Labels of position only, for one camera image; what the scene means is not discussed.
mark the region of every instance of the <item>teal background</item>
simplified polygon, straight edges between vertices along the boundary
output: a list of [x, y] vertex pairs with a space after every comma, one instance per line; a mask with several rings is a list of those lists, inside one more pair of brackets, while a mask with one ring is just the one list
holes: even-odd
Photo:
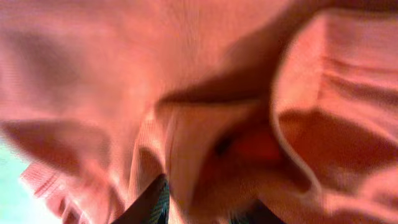
[[60, 223], [19, 181], [28, 165], [0, 138], [0, 224]]

